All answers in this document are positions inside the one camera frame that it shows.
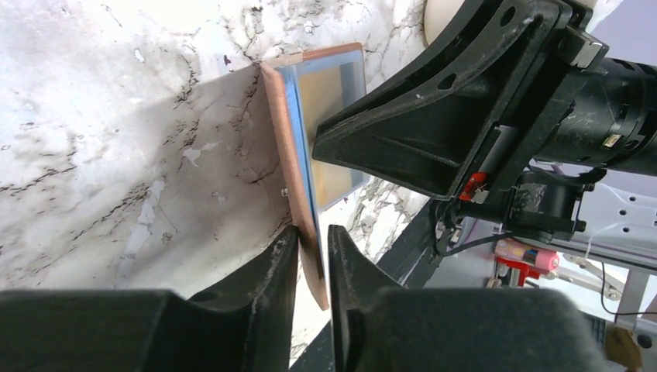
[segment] marble countertop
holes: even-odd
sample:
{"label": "marble countertop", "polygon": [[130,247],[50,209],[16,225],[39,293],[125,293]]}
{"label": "marble countertop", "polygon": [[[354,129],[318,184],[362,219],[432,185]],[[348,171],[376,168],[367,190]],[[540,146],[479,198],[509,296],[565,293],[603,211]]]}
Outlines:
{"label": "marble countertop", "polygon": [[[361,42],[373,89],[422,0],[0,3],[0,288],[214,284],[290,222],[257,64]],[[373,179],[320,217],[377,260],[426,198]],[[328,320],[300,275],[295,358]]]}

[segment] pink bottle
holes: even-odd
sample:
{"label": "pink bottle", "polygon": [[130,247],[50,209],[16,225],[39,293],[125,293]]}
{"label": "pink bottle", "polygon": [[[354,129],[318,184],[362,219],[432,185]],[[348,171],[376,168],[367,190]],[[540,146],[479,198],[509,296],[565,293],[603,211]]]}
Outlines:
{"label": "pink bottle", "polygon": [[507,260],[530,264],[538,269],[552,271],[559,267],[559,255],[556,252],[519,243],[512,239],[503,239],[497,242],[495,254]]}

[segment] brown object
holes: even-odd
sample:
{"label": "brown object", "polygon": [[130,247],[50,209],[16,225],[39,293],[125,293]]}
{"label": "brown object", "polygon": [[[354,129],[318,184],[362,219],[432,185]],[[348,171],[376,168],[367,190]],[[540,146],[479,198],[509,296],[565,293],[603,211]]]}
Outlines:
{"label": "brown object", "polygon": [[615,325],[607,328],[604,337],[604,354],[608,360],[616,362],[628,370],[641,368],[641,352],[632,339],[632,332]]}
{"label": "brown object", "polygon": [[304,60],[345,53],[351,50],[360,50],[362,48],[363,46],[360,43],[351,43],[292,56],[284,56],[260,64],[265,89],[267,90],[267,100],[269,101],[272,115],[280,163],[287,185],[292,223],[299,228],[300,232],[301,265],[303,266],[304,275],[310,291],[322,310],[329,308],[329,296],[327,294],[324,267],[322,266],[322,252],[318,244],[318,231],[313,222],[310,201],[306,197],[304,190],[304,182],[301,176],[301,160],[298,158],[297,149],[294,146],[290,111],[287,107],[285,97],[284,79],[281,73],[276,71],[275,68],[300,63]]}

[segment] wire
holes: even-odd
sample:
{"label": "wire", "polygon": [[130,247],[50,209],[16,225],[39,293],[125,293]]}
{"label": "wire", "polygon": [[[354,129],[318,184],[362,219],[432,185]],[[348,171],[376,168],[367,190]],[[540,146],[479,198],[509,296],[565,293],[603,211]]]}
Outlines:
{"label": "wire", "polygon": [[602,308],[604,309],[605,312],[608,312],[609,314],[615,315],[615,316],[623,316],[623,315],[657,315],[657,312],[612,312],[607,308],[607,306],[604,305],[604,286],[607,284],[607,275],[604,272],[604,262],[600,262],[602,264],[602,289],[600,289],[600,304],[602,305]]}
{"label": "wire", "polygon": [[468,250],[474,246],[480,246],[486,243],[494,243],[497,242],[498,240],[508,239],[512,236],[513,235],[510,232],[505,232],[504,234],[499,234],[499,235],[487,236],[485,238],[473,240],[472,242],[468,242],[465,244],[461,244],[460,246],[456,246],[446,253],[440,252],[440,255],[443,257],[453,256],[457,253],[463,252],[464,250]]}

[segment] red object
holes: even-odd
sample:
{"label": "red object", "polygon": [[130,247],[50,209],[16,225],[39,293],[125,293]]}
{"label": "red object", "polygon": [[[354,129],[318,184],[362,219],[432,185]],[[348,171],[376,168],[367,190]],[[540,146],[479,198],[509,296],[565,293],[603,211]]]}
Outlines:
{"label": "red object", "polygon": [[459,196],[459,199],[469,202],[472,200],[472,198],[475,195],[475,192],[485,185],[484,181],[488,177],[488,174],[482,173],[482,172],[477,172],[473,173],[472,176],[470,176],[470,180],[466,184],[466,186],[463,188],[463,192]]}
{"label": "red object", "polygon": [[502,257],[495,257],[497,262],[500,264],[505,264],[509,266],[511,269],[517,269],[520,271],[520,277],[518,278],[518,286],[522,287],[525,285],[525,280],[528,277],[534,278],[534,279],[539,279],[541,275],[545,275],[548,273],[547,270],[541,270],[537,269],[536,267],[530,266],[528,263],[520,262],[520,261],[512,261],[512,260],[506,260]]}

